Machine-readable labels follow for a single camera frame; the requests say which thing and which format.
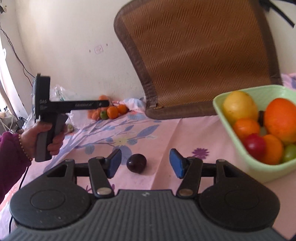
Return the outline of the purple sleeved left forearm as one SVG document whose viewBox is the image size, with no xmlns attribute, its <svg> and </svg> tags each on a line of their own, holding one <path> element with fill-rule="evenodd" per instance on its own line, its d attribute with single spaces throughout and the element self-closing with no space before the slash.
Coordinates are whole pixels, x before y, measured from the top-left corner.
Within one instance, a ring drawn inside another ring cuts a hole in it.
<svg viewBox="0 0 296 241">
<path fill-rule="evenodd" d="M 19 181 L 31 162 L 32 159 L 23 150 L 19 134 L 5 132 L 1 135 L 1 202 Z"/>
</svg>

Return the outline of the person's left hand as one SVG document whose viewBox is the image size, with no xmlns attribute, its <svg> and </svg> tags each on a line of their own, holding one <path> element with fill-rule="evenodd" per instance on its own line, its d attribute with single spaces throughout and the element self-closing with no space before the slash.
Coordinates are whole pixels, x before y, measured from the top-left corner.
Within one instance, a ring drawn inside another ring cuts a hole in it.
<svg viewBox="0 0 296 241">
<path fill-rule="evenodd" d="M 20 135 L 20 142 L 22 143 L 23 150 L 31 159 L 35 158 L 38 134 L 49 131 L 51 127 L 51 123 L 39 121 Z M 52 156 L 59 154 L 67 130 L 67 125 L 64 124 L 62 131 L 56 135 L 55 138 L 53 138 L 53 142 L 48 145 L 47 150 Z"/>
</svg>

